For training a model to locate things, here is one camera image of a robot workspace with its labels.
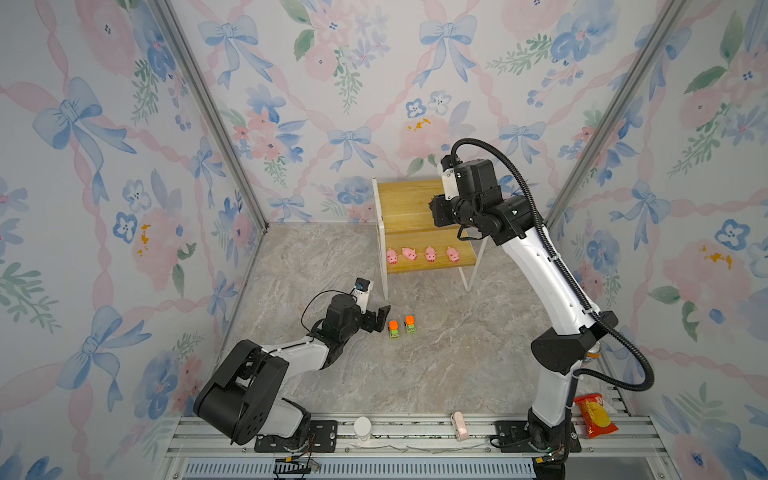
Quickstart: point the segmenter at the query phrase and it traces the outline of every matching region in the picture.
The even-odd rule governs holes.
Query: marble floor
[[[369,308],[383,306],[376,235],[371,225],[273,223],[241,293],[225,352],[242,339],[260,345],[300,339],[307,302],[322,290],[351,290],[358,276],[375,283]],[[313,302],[307,325],[324,316],[331,296]],[[406,315],[415,317],[415,335],[390,339],[386,329],[361,330],[333,365],[288,379],[280,395],[311,412],[528,410],[538,378],[530,343],[550,323],[501,248],[488,242],[469,293],[458,269],[400,273],[389,276],[388,303],[389,318],[401,325]],[[606,389],[582,377],[579,393]]]

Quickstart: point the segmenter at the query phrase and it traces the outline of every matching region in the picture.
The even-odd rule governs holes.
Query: white cylinder
[[[371,421],[367,417],[359,417],[355,420],[355,435],[363,441],[371,438]]]

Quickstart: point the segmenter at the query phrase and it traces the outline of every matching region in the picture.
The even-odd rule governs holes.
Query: pink pig toy
[[[395,252],[393,249],[389,249],[386,251],[386,261],[394,265],[397,263],[397,252]]]
[[[424,250],[424,254],[427,257],[427,261],[432,263],[435,261],[435,258],[437,258],[437,252],[435,252],[435,249],[432,247],[427,247],[427,250]]]
[[[408,247],[402,248],[402,255],[408,260],[416,260],[416,257],[418,256],[416,255],[416,250]]]
[[[458,262],[458,251],[453,247],[448,247],[448,250],[445,252],[448,255],[448,258],[451,259],[453,263]]]

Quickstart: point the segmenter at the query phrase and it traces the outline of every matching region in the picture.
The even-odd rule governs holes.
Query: wall
[[[663,4],[170,3],[265,215],[306,222],[371,220],[371,177],[434,176],[469,135],[511,155],[546,213]]]
[[[0,478],[152,478],[257,230],[140,0],[0,32]]]
[[[763,0],[693,0],[559,225],[653,364],[631,405],[687,480],[768,478],[766,28]],[[618,347],[614,371],[640,382]]]

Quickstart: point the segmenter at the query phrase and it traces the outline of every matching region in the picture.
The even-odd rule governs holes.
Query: chips bag
[[[584,422],[587,424],[589,438],[593,439],[604,433],[616,432],[619,428],[611,421],[611,417],[603,408],[603,396],[599,393],[585,395],[574,400],[581,414],[584,416]]]

